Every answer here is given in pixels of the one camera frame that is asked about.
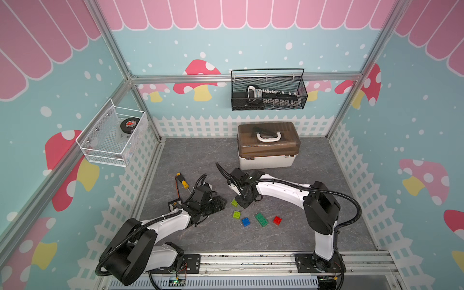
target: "storage box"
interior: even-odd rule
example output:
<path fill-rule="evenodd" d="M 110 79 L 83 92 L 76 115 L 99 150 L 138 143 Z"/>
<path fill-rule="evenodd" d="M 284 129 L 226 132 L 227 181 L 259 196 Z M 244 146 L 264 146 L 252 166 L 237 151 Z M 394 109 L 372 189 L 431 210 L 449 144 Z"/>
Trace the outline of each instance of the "storage box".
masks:
<path fill-rule="evenodd" d="M 241 169 L 288 167 L 300 151 L 300 138 L 291 122 L 238 126 Z"/>

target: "white picket fence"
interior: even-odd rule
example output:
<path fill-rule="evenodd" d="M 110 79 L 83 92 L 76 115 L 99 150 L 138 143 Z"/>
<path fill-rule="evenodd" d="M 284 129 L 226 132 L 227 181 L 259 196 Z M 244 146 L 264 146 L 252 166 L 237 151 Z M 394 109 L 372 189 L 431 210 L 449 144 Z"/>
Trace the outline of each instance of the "white picket fence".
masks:
<path fill-rule="evenodd" d="M 180 119 L 176 119 L 174 117 L 167 119 L 166 117 L 163 117 L 161 120 L 153 117 L 153 120 L 160 135 L 165 137 L 235 136 L 239 125 L 263 122 L 292 122 L 300 136 L 323 137 L 327 135 L 330 126 L 334 121 L 334 116 L 331 116 L 328 119 L 326 119 L 325 116 L 322 116 L 319 119 L 316 119 L 316 116 L 312 116 L 311 118 L 303 116 L 300 119 L 296 116 L 291 119 L 287 116 L 284 116 L 281 119 L 279 119 L 278 116 L 275 116 L 272 119 L 269 118 L 269 116 L 264 118 L 257 116 L 254 119 L 251 119 L 250 116 L 243 119 L 240 116 L 236 119 L 232 119 L 231 116 L 228 116 L 225 119 L 221 116 L 217 119 L 214 119 L 212 116 L 208 119 L 200 116 L 199 119 L 195 119 L 191 116 L 190 119 L 186 119 L 182 116 Z"/>
<path fill-rule="evenodd" d="M 94 289 L 98 259 L 122 224 L 130 217 L 130 211 L 141 189 L 148 163 L 155 149 L 155 135 L 149 127 L 142 135 L 124 175 L 119 176 L 120 183 L 114 187 L 115 196 L 108 198 L 109 208 L 107 211 L 102 211 L 102 222 L 95 226 L 97 234 L 92 241 L 87 242 L 89 248 L 87 256 L 77 261 L 80 267 L 79 273 L 68 280 L 71 290 Z"/>
<path fill-rule="evenodd" d="M 386 206 L 387 196 L 380 194 L 380 184 L 374 183 L 374 173 L 367 171 L 368 163 L 362 162 L 362 154 L 358 154 L 358 146 L 354 145 L 345 126 L 346 124 L 338 126 L 330 144 L 353 196 L 361 204 L 364 220 L 376 243 L 380 249 L 390 251 L 408 287 L 414 286 L 417 290 L 426 287 L 432 290 L 435 278 L 422 271 L 420 264 L 423 258 L 412 253 L 412 240 L 401 234 L 403 224 L 393 219 L 395 210 Z"/>

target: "lime green lego brick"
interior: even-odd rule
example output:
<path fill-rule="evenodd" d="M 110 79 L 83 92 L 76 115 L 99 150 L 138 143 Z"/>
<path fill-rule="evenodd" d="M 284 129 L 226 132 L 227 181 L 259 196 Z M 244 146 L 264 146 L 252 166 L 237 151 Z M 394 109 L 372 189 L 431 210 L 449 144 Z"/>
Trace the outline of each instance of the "lime green lego brick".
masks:
<path fill-rule="evenodd" d="M 262 213 L 257 213 L 255 218 L 258 220 L 262 227 L 265 227 L 269 223 Z"/>

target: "red lego brick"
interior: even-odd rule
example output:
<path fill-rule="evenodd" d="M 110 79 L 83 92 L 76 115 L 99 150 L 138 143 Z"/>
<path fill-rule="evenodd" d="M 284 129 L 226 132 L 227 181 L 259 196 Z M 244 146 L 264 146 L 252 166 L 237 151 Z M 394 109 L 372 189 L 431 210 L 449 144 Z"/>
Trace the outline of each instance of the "red lego brick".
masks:
<path fill-rule="evenodd" d="M 280 217 L 276 216 L 274 218 L 274 220 L 273 220 L 273 223 L 279 226 L 281 221 L 282 221 L 282 219 Z"/>

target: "ventilation grille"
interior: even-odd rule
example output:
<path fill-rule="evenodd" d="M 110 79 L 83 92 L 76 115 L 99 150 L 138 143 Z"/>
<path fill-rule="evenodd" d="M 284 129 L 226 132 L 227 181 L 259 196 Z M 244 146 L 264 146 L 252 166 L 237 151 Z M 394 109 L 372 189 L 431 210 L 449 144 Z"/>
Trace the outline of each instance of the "ventilation grille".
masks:
<path fill-rule="evenodd" d="M 162 289 L 298 289 L 317 288 L 316 276 L 298 277 L 187 277 L 184 287 L 169 286 L 169 277 L 153 277 L 155 283 Z M 124 286 L 116 279 L 110 282 L 109 290 L 152 290 L 148 277 L 141 277 L 129 286 Z"/>

